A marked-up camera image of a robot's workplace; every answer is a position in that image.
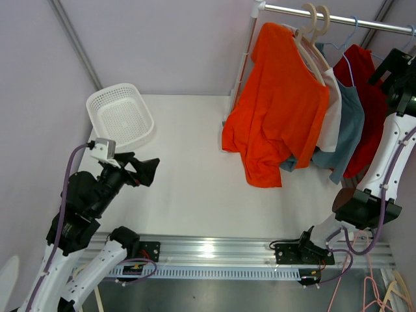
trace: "gray floor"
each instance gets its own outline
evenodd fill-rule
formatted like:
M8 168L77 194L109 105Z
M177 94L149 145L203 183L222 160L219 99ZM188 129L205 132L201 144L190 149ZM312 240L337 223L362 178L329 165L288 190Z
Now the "gray floor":
M338 271L327 270L324 280ZM331 311L361 311L363 279L368 274L352 270L341 281ZM381 297L385 288L376 275ZM210 281L151 279L122 287L115 283L99 286L105 311L120 312L252 312L252 311L327 311L335 284L320 289L302 289L287 281ZM374 299L367 286L367 302ZM84 304L84 312L98 311L94 296ZM366 311L379 311L376 306Z

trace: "hanging clothes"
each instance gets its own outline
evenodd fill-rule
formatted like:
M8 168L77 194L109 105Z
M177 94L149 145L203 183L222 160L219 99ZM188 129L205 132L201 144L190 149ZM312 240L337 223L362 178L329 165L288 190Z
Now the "hanging clothes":
M296 34L297 28L290 25L281 24L281 26L290 30L294 35ZM312 57L317 65L319 72L324 79L325 85L330 90L330 101L328 108L325 113L322 128L319 133L317 146L321 151L335 151L337 147L339 125L341 123L341 92L339 91L337 79L333 73L333 69L326 69L322 66L319 59L316 57L311 48L301 41L302 46L305 48L307 53Z
M247 182L281 187L279 165L290 155L309 165L329 102L291 31L266 23L252 53L253 70L222 131L222 148L239 152Z
M316 43L316 47L324 55L324 46ZM312 161L318 167L333 169L330 179L335 184L341 181L351 156L361 140L365 118L363 107L358 98L357 88L344 86L338 80L337 84L341 92L342 110L336 150L334 152L325 152L317 148L312 156ZM297 162L292 155L280 164L280 168L292 172Z
M386 95L379 87L382 81L378 81L374 86L367 82L376 70L371 59L371 51L354 44L346 50L345 56L350 62L354 84L365 114L361 140L344 173L344 177L351 178L366 169L377 152L383 135L387 104ZM352 86L350 70L344 58L334 66L333 71L343 85Z

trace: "orange sweater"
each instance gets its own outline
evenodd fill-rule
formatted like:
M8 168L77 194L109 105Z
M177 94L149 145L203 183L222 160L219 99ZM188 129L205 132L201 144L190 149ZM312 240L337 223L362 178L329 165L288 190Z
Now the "orange sweater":
M263 25L252 60L253 71L222 131L222 149L241 154L249 184L281 187L279 165L290 155L298 159L296 168L309 166L329 91L282 26Z

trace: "table surface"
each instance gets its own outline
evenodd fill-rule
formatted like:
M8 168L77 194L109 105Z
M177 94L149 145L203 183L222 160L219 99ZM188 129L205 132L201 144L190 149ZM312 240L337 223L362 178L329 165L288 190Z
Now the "table surface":
M228 96L143 98L155 135L134 152L137 159L158 157L161 163L151 187L121 189L98 220L99 231L127 226L141 234L293 239L331 213L341 184L312 163L282 170L282 188L247 184L240 154L221 150ZM89 154L79 170L99 175L101 166Z

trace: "basket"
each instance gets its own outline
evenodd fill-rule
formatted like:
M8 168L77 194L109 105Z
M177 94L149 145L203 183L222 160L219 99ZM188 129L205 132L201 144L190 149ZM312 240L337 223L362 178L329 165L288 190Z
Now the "basket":
M132 84L120 83L92 94L86 109L97 137L116 141L116 153L133 151L151 139L155 122Z

